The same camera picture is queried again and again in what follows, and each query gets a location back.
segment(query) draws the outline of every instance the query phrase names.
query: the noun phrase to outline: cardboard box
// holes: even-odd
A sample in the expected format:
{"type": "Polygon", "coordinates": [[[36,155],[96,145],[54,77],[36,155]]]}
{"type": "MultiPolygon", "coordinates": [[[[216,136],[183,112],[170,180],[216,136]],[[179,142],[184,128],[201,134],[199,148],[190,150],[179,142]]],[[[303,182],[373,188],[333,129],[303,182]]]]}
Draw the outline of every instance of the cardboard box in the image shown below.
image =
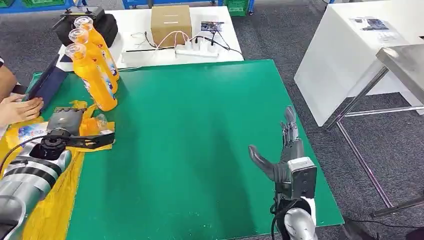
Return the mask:
{"type": "MultiPolygon", "coordinates": [[[[151,34],[155,44],[160,44],[161,41],[173,31],[182,31],[192,37],[192,20],[190,18],[190,9],[188,5],[177,6],[154,6],[151,8],[151,34]]],[[[182,33],[173,33],[169,35],[161,47],[173,47],[176,44],[184,44],[182,33]]]]}

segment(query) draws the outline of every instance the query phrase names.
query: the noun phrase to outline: human hand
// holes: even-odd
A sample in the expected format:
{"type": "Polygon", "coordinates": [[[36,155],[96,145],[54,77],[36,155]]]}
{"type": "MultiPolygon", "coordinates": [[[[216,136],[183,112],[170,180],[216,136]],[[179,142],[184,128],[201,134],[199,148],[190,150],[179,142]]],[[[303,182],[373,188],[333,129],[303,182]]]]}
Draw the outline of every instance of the human hand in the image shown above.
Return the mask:
{"type": "Polygon", "coordinates": [[[44,102],[40,97],[21,101],[25,95],[13,94],[0,102],[0,127],[37,118],[44,102]]]}

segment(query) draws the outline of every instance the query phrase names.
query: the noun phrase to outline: yellow cloth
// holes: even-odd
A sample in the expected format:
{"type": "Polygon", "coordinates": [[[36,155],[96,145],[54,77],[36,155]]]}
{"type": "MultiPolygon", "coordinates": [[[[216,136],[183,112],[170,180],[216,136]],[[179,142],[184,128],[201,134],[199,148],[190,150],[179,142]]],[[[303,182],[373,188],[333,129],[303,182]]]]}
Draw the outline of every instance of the yellow cloth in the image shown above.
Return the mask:
{"type": "MultiPolygon", "coordinates": [[[[74,108],[86,108],[87,103],[83,101],[73,101],[74,108]]],[[[88,119],[92,116],[95,105],[90,106],[84,113],[82,119],[88,119]]],[[[7,130],[9,136],[16,136],[14,138],[8,138],[11,143],[17,141],[18,129],[22,126],[40,123],[44,120],[42,118],[33,120],[31,122],[24,122],[10,126],[7,130]]],[[[108,123],[108,128],[113,130],[115,126],[114,122],[108,123]]],[[[3,137],[0,140],[0,154],[4,156],[11,147],[8,146],[7,138],[3,137]]],[[[47,197],[40,201],[34,211],[29,216],[25,228],[23,230],[22,239],[24,240],[64,240],[66,239],[69,219],[71,217],[72,209],[74,207],[75,194],[77,192],[77,186],[81,173],[81,167],[84,160],[84,152],[100,151],[104,149],[111,149],[112,145],[107,145],[97,149],[82,149],[76,147],[68,147],[72,153],[72,160],[65,172],[60,175],[53,189],[49,192],[47,197]]],[[[11,160],[21,151],[22,148],[18,148],[14,151],[7,159],[4,166],[10,163],[11,160]]]]}

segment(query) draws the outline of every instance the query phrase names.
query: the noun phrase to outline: plastic bottle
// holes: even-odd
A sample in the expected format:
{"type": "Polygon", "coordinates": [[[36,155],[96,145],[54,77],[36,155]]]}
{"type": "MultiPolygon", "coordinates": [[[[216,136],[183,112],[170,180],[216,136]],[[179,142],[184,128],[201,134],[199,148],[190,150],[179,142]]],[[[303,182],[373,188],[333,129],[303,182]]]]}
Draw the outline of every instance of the plastic bottle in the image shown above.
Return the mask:
{"type": "Polygon", "coordinates": [[[112,93],[116,93],[118,90],[118,84],[116,77],[109,70],[106,60],[102,56],[100,49],[94,45],[92,42],[89,42],[89,32],[83,28],[76,28],[69,32],[69,39],[74,43],[84,44],[87,49],[86,55],[88,58],[92,59],[93,62],[100,67],[100,70],[103,73],[107,74],[106,83],[111,85],[112,93]]]}
{"type": "Polygon", "coordinates": [[[102,131],[106,130],[108,130],[108,120],[102,113],[96,117],[83,119],[79,126],[81,136],[100,135],[102,131]]]}
{"type": "Polygon", "coordinates": [[[72,59],[73,71],[82,78],[98,108],[110,111],[117,106],[118,101],[105,81],[108,75],[101,73],[99,66],[86,56],[86,52],[86,46],[81,43],[72,43],[65,49],[65,54],[72,59]]]}
{"type": "Polygon", "coordinates": [[[106,45],[105,39],[102,35],[94,28],[93,20],[88,16],[80,16],[73,22],[75,27],[82,28],[88,31],[88,42],[95,44],[100,50],[103,58],[106,60],[109,70],[114,76],[112,80],[118,81],[119,72],[117,65],[109,51],[108,45],[106,45]]]}

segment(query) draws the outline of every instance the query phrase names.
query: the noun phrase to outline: green crate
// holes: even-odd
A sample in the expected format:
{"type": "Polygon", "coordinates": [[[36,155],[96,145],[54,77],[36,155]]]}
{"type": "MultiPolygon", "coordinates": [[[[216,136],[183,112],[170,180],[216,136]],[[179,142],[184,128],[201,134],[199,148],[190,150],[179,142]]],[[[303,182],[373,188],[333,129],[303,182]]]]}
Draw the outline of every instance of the green crate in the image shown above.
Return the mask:
{"type": "Polygon", "coordinates": [[[38,8],[65,4],[65,0],[21,0],[27,8],[38,8]]]}
{"type": "Polygon", "coordinates": [[[0,8],[8,8],[13,2],[14,0],[0,0],[0,8]]]}
{"type": "Polygon", "coordinates": [[[245,17],[248,11],[249,0],[224,0],[231,17],[245,17]]]}

